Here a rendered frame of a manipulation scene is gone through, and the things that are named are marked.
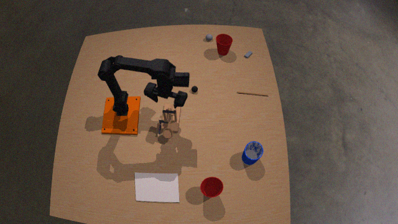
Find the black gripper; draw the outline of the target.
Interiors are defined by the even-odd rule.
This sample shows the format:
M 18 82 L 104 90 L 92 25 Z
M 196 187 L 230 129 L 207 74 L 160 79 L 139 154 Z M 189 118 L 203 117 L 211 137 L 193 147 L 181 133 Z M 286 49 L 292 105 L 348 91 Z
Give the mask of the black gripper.
M 183 107 L 188 97 L 187 93 L 180 90 L 177 93 L 172 92 L 171 84 L 168 88 L 161 89 L 157 86 L 157 84 L 150 82 L 147 84 L 146 88 L 144 89 L 144 94 L 150 99 L 152 99 L 154 102 L 158 102 L 158 96 L 166 99 L 168 97 L 172 97 L 175 98 L 174 108 Z

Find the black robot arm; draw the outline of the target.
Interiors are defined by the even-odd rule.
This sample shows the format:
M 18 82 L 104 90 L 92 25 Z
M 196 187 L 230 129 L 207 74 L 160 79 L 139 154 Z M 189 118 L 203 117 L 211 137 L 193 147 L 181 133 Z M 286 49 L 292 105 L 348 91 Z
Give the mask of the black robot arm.
M 176 66 L 167 59 L 155 58 L 149 61 L 118 55 L 102 61 L 98 76 L 106 82 L 114 96 L 113 111 L 116 112 L 116 116 L 127 116 L 129 94 L 127 94 L 127 91 L 121 91 L 114 73 L 120 69 L 148 73 L 152 80 L 157 79 L 157 86 L 161 89 L 168 88 L 171 83 L 171 89 L 173 89 L 173 86 L 188 87 L 190 74 L 175 72 L 175 68 Z

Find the white flat rectangular sheet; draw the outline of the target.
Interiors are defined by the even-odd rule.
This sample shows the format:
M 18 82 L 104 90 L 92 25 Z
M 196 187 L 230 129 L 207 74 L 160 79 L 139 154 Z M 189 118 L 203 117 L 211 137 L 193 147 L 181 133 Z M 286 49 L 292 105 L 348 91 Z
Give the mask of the white flat rectangular sheet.
M 180 202 L 178 173 L 135 172 L 136 200 L 146 202 Z

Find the blue cup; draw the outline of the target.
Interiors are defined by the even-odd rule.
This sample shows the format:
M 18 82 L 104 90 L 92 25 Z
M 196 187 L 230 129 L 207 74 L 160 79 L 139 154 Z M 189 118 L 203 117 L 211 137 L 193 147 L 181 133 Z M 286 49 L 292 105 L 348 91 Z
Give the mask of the blue cup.
M 250 166 L 257 162 L 257 160 L 262 156 L 264 150 L 261 143 L 256 141 L 249 142 L 242 154 L 242 161 L 244 164 Z

